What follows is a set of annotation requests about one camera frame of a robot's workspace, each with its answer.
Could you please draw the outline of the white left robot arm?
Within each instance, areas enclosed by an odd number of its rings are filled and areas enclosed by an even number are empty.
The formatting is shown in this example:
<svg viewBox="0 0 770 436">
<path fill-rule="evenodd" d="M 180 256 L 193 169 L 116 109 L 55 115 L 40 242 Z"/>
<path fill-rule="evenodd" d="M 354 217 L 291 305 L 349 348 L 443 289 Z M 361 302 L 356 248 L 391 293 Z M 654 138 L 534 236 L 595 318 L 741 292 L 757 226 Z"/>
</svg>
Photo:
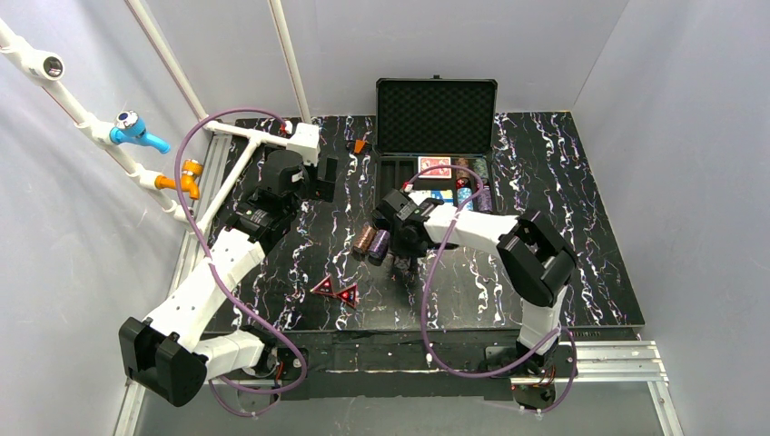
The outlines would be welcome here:
<svg viewBox="0 0 770 436">
<path fill-rule="evenodd" d="M 202 333 L 228 293 L 289 232 L 301 204 L 333 201 L 337 166 L 337 158 L 329 156 L 319 175 L 296 152 L 266 154 L 261 180 L 244 190 L 224 219 L 210 255 L 144 319 L 130 317 L 119 329 L 128 378 L 181 407 L 206 382 L 264 362 L 271 343 L 252 327 L 209 340 Z"/>
</svg>

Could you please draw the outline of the grey pink chip stack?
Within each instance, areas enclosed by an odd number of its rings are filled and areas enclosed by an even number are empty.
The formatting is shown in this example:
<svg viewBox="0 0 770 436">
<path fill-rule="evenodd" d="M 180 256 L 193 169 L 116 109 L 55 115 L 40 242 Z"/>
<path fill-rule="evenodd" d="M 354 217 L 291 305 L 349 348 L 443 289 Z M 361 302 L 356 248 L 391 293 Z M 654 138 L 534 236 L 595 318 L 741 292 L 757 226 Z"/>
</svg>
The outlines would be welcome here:
<svg viewBox="0 0 770 436">
<path fill-rule="evenodd" d="M 390 269 L 397 273 L 409 273 L 414 269 L 416 259 L 411 256 L 390 254 Z"/>
</svg>

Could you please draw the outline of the black poker case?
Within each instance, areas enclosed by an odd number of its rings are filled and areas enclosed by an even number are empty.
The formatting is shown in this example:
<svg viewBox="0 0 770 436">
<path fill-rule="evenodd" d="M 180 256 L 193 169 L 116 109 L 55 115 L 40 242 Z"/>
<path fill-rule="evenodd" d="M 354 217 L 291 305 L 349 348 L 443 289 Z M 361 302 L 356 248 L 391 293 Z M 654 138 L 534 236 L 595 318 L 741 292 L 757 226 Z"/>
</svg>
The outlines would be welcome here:
<svg viewBox="0 0 770 436">
<path fill-rule="evenodd" d="M 417 173 L 420 157 L 491 153 L 496 80 L 380 78 L 375 92 L 376 202 Z"/>
</svg>

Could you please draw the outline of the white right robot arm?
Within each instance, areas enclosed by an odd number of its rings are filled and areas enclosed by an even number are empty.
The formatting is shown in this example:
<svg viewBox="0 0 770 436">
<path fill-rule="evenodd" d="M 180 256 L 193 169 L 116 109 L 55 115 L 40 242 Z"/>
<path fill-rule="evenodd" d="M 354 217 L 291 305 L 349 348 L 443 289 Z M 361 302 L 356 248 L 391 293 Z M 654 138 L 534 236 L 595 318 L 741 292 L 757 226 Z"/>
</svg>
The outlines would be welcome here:
<svg viewBox="0 0 770 436">
<path fill-rule="evenodd" d="M 547 216 L 535 210 L 521 215 L 474 212 L 392 190 L 374 208 L 372 221 L 390 233 L 390 250 L 401 257 L 467 247 L 499 260 L 522 300 L 518 353 L 539 365 L 552 357 L 577 256 Z"/>
</svg>

